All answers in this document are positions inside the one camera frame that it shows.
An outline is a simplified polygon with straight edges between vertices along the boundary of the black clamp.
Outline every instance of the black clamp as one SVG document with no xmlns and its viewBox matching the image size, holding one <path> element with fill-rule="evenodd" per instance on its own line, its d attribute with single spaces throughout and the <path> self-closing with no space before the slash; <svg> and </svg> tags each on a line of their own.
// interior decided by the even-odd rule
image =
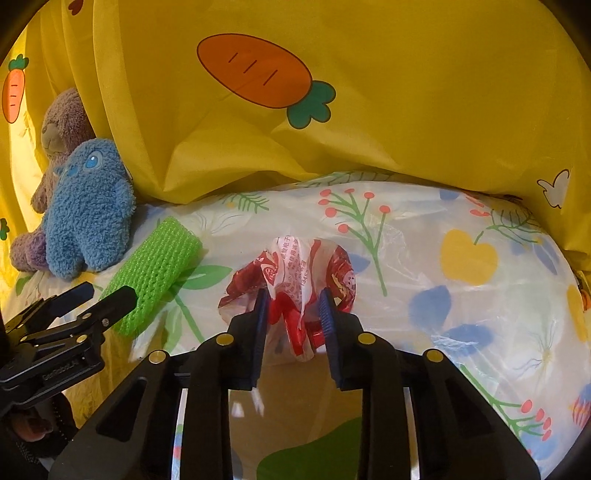
<svg viewBox="0 0 591 480">
<path fill-rule="evenodd" d="M 182 389 L 188 388 L 181 478 L 232 480 L 228 390 L 261 373 L 268 293 L 254 310 L 182 355 L 151 352 L 101 404 L 57 458 L 50 480 L 169 479 Z"/>
<path fill-rule="evenodd" d="M 262 365 L 268 293 L 196 351 L 152 352 L 56 460 L 50 480 L 170 479 L 182 389 L 188 388 L 180 478 L 232 480 L 228 390 L 251 390 Z M 438 350 L 413 355 L 364 332 L 329 290 L 320 317 L 341 390 L 363 390 L 359 480 L 411 478 L 404 389 L 413 402 L 421 480 L 540 480 L 519 440 Z"/>
<path fill-rule="evenodd" d="M 33 407 L 102 370 L 104 332 L 135 308 L 133 288 L 122 287 L 75 321 L 47 330 L 93 295 L 93 286 L 84 282 L 35 302 L 6 324 L 10 360 L 0 368 L 0 417 L 14 406 Z"/>
<path fill-rule="evenodd" d="M 442 352 L 396 350 L 338 311 L 329 290 L 321 294 L 320 319 L 337 387 L 363 390 L 359 480 L 411 478 L 404 388 L 421 480 L 540 480 L 517 437 Z"/>
</svg>

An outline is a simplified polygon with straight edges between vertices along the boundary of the yellow tent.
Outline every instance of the yellow tent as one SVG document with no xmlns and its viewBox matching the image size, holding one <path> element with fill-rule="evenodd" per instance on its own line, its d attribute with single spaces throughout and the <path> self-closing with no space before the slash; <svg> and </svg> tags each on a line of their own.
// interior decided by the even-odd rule
<svg viewBox="0 0 591 480">
<path fill-rule="evenodd" d="M 258 65 L 239 71 L 246 51 Z M 3 82 L 19 55 L 20 108 L 0 117 L 2 295 L 11 241 L 40 221 L 44 111 L 72 86 L 145 198 L 398 172 L 520 197 L 591 274 L 591 75 L 537 0 L 50 0 Z M 248 69 L 271 74 L 253 86 Z"/>
</svg>

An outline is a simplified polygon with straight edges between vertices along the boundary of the stuffed animal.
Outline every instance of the stuffed animal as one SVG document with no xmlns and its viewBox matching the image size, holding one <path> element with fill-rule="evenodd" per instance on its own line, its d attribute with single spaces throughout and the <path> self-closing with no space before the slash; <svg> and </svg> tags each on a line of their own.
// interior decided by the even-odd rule
<svg viewBox="0 0 591 480">
<path fill-rule="evenodd" d="M 59 94 L 47 109 L 41 127 L 41 145 L 49 166 L 31 201 L 37 213 L 44 213 L 51 203 L 59 179 L 55 169 L 66 163 L 78 145 L 94 137 L 78 91 L 71 88 Z M 17 236 L 11 246 L 10 260 L 20 271 L 48 270 L 43 229 L 38 227 L 32 233 Z"/>
<path fill-rule="evenodd" d="M 42 221 L 50 271 L 71 280 L 84 263 L 97 272 L 120 261 L 134 209 L 134 191 L 115 144 L 97 138 L 77 147 Z"/>
</svg>

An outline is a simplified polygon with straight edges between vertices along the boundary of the green mesh sleeve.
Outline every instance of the green mesh sleeve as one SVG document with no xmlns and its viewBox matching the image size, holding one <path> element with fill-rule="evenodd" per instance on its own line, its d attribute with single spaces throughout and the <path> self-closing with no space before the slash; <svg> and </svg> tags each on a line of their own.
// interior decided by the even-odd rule
<svg viewBox="0 0 591 480">
<path fill-rule="evenodd" d="M 150 313 L 158 301 L 201 247 L 199 238 L 177 219 L 168 217 L 158 225 L 115 274 L 101 295 L 104 298 L 128 285 L 138 296 L 135 310 L 121 319 L 115 325 L 115 330 L 131 336 L 146 328 Z"/>
</svg>

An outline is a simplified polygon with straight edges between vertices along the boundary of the yellow curtain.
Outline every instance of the yellow curtain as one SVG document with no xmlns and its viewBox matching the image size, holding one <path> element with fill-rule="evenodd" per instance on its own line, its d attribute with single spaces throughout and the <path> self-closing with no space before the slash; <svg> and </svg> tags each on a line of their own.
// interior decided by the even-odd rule
<svg viewBox="0 0 591 480">
<path fill-rule="evenodd" d="M 591 273 L 591 75 L 538 0 L 50 0 L 19 42 L 26 98 L 0 127 L 9 235 L 38 221 L 38 129 L 75 85 L 145 197 L 395 171 L 522 198 Z"/>
</svg>

